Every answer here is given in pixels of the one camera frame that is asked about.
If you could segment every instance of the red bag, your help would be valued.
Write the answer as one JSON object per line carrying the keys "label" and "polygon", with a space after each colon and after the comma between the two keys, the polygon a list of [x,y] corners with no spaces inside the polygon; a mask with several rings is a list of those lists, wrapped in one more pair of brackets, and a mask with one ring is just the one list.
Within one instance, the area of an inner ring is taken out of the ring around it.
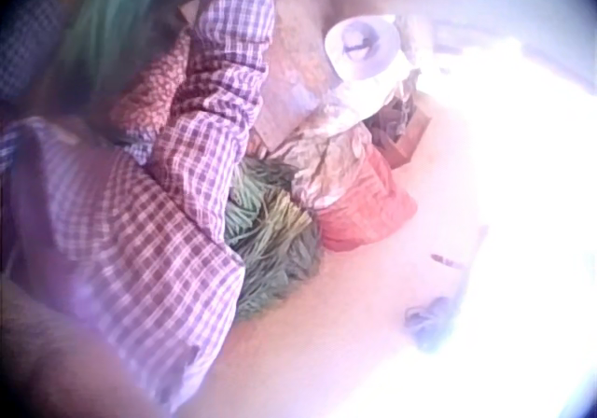
{"label": "red bag", "polygon": [[417,203],[392,178],[392,170],[373,145],[346,193],[317,212],[324,247],[336,252],[377,243],[417,212]]}

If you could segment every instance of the checkered fabric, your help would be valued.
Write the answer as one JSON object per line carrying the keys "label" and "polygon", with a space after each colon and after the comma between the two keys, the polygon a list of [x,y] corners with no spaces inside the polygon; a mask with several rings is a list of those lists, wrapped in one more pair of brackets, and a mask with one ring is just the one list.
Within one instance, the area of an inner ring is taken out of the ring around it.
{"label": "checkered fabric", "polygon": [[15,103],[43,67],[64,27],[58,0],[16,0],[0,27],[0,101]]}
{"label": "checkered fabric", "polygon": [[196,392],[234,316],[244,269],[224,209],[273,22],[273,0],[201,0],[187,78],[144,167],[69,119],[0,137],[27,290],[97,330],[169,411]]}

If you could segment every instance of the dirt floor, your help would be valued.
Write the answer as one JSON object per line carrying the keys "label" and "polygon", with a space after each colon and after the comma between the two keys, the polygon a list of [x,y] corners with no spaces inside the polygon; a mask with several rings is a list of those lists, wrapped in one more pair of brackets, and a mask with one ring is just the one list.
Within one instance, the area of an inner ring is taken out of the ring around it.
{"label": "dirt floor", "polygon": [[236,326],[181,417],[327,416],[412,347],[405,310],[450,294],[461,276],[429,254],[467,260],[480,225],[465,123],[429,99],[423,109],[431,125],[396,171],[416,217],[381,243],[326,255],[321,275],[288,302]]}

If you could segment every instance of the brown wooden box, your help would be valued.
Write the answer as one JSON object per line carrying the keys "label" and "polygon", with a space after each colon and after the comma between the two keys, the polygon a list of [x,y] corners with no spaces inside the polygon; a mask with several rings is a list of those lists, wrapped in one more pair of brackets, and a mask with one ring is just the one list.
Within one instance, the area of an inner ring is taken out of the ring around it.
{"label": "brown wooden box", "polygon": [[420,108],[417,108],[406,132],[394,143],[391,138],[383,131],[377,130],[382,144],[378,147],[385,159],[390,163],[392,169],[399,168],[412,160],[412,156],[417,146],[427,130],[431,118],[429,118]]}

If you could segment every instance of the plaid shirt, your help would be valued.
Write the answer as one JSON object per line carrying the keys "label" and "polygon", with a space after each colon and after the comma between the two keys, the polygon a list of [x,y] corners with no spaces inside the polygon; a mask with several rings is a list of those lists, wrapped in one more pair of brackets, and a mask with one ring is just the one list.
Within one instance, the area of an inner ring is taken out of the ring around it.
{"label": "plaid shirt", "polygon": [[187,80],[144,167],[72,120],[28,118],[0,138],[26,263],[14,276],[95,329],[169,411],[197,391],[234,316],[244,268],[224,209],[273,22],[273,0],[201,0]]}

